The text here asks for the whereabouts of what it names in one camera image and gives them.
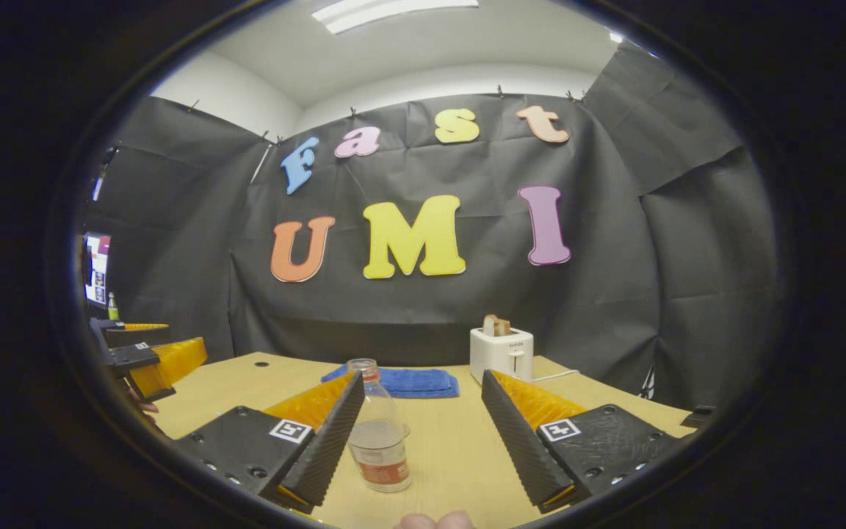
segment human hand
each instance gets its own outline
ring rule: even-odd
[[[142,411],[142,414],[145,415],[145,418],[149,419],[152,422],[152,424],[155,424],[155,417],[152,417],[151,415],[147,415],[146,412],[158,413],[159,407],[155,406],[154,404],[152,404],[150,402],[142,402],[141,400],[139,400],[139,395],[136,395],[135,391],[132,391],[132,388],[130,388],[129,395],[130,395],[130,398],[132,399],[132,401],[134,401],[135,404],[137,404],[137,406],[139,406],[139,409],[140,409],[140,411]]]
[[[474,529],[472,519],[463,510],[450,512],[439,522],[425,514],[409,514],[400,519],[394,529]]]

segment cable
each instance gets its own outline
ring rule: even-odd
[[[535,378],[531,382],[546,381],[548,378],[557,378],[557,376],[570,375],[571,373],[575,373],[577,375],[580,374],[578,369],[570,369],[570,371],[564,371],[563,373],[557,373],[556,375],[541,376],[541,378]]]

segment plastic bottle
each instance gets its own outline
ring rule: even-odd
[[[364,373],[365,403],[348,439],[352,457],[370,489],[399,492],[410,486],[410,468],[403,445],[406,428],[397,405],[380,385],[380,371],[373,359],[348,361],[348,372]]]
[[[120,319],[120,308],[117,307],[117,298],[110,292],[110,301],[106,305],[106,313],[111,320]]]

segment pink letter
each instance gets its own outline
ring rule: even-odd
[[[547,185],[531,185],[522,187],[518,195],[527,202],[534,228],[534,250],[527,254],[527,260],[536,267],[570,261],[570,248],[563,245],[557,214],[560,191]]]
[[[358,156],[373,154],[380,147],[377,142],[379,136],[380,129],[377,127],[355,129],[345,134],[345,141],[335,148],[335,155],[339,158],[350,158],[356,154]]]

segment table surface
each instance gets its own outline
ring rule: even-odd
[[[263,361],[269,365],[255,365]],[[174,395],[156,403],[156,419],[165,434],[177,439],[233,406],[269,408],[319,384],[336,367],[267,353],[204,365],[176,383]],[[458,398],[396,399],[410,426],[406,446],[413,485],[390,494],[368,489],[346,448],[325,503],[312,512],[314,518],[342,529],[391,529],[413,512],[439,519],[463,509],[480,528],[513,527],[541,517],[521,488],[469,366],[440,369],[459,379]],[[567,368],[557,362],[534,358],[536,378],[564,371]],[[586,409],[615,404],[673,436],[694,431],[681,426],[688,411],[626,394],[587,376],[573,373],[536,384]]]

